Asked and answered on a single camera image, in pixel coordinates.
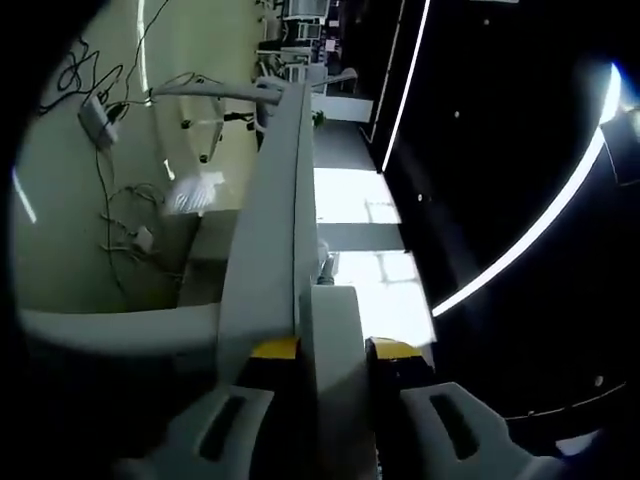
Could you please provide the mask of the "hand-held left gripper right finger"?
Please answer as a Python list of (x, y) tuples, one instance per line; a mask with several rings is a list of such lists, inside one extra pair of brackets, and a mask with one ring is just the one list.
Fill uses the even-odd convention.
[(421, 351), (366, 341), (381, 479), (553, 479), (556, 460), (514, 442), (506, 420), (456, 383), (436, 383)]

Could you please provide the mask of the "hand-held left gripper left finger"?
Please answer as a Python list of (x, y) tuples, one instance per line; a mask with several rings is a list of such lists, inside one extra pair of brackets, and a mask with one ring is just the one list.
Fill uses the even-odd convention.
[(220, 384), (174, 417), (117, 479), (311, 479), (315, 401), (298, 337), (255, 346), (232, 384)]

